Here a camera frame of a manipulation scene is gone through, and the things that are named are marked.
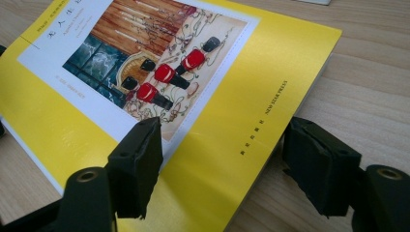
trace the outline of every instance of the book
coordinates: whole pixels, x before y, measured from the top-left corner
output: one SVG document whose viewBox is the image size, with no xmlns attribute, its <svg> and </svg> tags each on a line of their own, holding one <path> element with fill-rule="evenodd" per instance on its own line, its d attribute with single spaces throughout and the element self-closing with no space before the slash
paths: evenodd
<svg viewBox="0 0 410 232">
<path fill-rule="evenodd" d="M 63 193 L 161 117 L 147 217 L 119 231 L 221 231 L 340 34 L 228 1 L 56 0 L 0 58 L 2 123 Z"/>
</svg>

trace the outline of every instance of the wood grain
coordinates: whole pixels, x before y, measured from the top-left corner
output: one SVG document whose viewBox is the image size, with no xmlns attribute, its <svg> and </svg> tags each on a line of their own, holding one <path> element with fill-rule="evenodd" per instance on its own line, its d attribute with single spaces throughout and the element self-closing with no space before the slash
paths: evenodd
<svg viewBox="0 0 410 232">
<path fill-rule="evenodd" d="M 153 11 L 147 7 L 141 8 L 139 4 L 131 0 L 118 0 L 113 2 L 105 11 L 91 34 L 128 55 L 139 52 L 140 48 L 143 47 L 145 50 L 161 56 L 188 17 L 178 16 L 170 23 L 170 18 L 166 18 L 166 16 L 168 14 L 178 15 L 178 12 L 181 12 L 184 6 L 184 4 L 179 4 L 177 8 L 170 4 L 164 4 L 161 7 L 164 11 L 167 11 L 167 14 L 161 14 L 159 11 Z M 136 41 L 126 39 L 119 33 L 128 35 Z"/>
<path fill-rule="evenodd" d="M 8 46 L 50 0 L 3 0 L 0 44 Z M 363 155 L 410 173 L 410 2 L 236 0 L 343 30 L 335 54 L 298 116 L 314 121 Z M 273 154 L 227 231 L 351 231 L 347 217 L 321 217 Z M 9 135 L 0 139 L 0 216 L 11 221 L 57 199 Z"/>
</svg>

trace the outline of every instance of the wooden table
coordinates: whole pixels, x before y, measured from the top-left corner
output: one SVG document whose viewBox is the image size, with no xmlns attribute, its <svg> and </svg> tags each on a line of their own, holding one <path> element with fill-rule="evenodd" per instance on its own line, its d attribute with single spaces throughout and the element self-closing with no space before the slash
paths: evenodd
<svg viewBox="0 0 410 232">
<path fill-rule="evenodd" d="M 51 0 L 3 0 L 0 44 L 8 46 Z M 327 69 L 298 112 L 363 155 L 410 173 L 410 2 L 237 0 L 343 30 Z M 321 217 L 274 154 L 228 231 L 350 231 L 347 217 Z M 0 216 L 19 218 L 60 196 L 13 138 L 0 139 Z"/>
</svg>

